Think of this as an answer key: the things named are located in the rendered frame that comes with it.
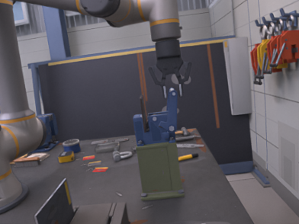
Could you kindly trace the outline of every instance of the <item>floor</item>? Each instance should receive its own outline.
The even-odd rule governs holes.
[[[227,175],[227,180],[255,224],[299,223],[299,217],[276,192],[262,187],[251,173]]]

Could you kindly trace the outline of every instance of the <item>black panel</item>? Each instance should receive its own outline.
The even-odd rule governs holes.
[[[198,128],[219,164],[252,161],[249,116],[231,115],[222,43],[211,45],[220,129],[216,128],[207,46],[181,51],[183,60],[192,62],[192,69],[191,83],[184,86],[184,96],[178,99],[178,128]],[[143,53],[143,64],[146,110],[161,111],[166,100],[148,71],[156,64],[155,52]],[[59,140],[134,134],[133,115],[141,114],[137,55],[41,66],[40,79],[45,112],[56,114]],[[170,75],[166,86],[178,91]]]

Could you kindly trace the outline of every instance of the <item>yellow-handled tool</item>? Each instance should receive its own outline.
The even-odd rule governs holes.
[[[196,157],[198,157],[198,153],[183,155],[183,156],[178,157],[178,161],[180,162],[180,161],[183,161],[183,160],[187,160],[187,159],[190,159],[190,158],[196,158]]]

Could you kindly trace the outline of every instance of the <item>dark tabletop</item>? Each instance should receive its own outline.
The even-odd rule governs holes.
[[[135,136],[121,143],[121,152],[136,146]],[[131,222],[147,220],[146,224],[165,224],[181,221],[229,222],[230,224],[253,224],[238,196],[233,191],[210,150],[178,149],[178,155],[198,153],[198,158],[180,162],[185,197],[143,202],[140,199],[141,182],[137,154],[132,158],[114,162],[112,152],[95,154],[93,140],[81,141],[77,158],[95,155],[94,160],[60,164],[58,155],[63,146],[49,151],[50,157],[37,167],[15,168],[17,178],[29,187],[29,195],[19,206],[0,215],[0,223],[34,224],[34,215],[58,184],[67,178],[74,206],[125,202]],[[195,143],[195,140],[184,142]],[[101,167],[109,167],[105,173],[92,173],[88,162],[102,160]]]

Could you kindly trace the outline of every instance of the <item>blue metal beam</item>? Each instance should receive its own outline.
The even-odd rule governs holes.
[[[66,30],[64,10],[43,6],[51,60],[61,60],[71,56]]]

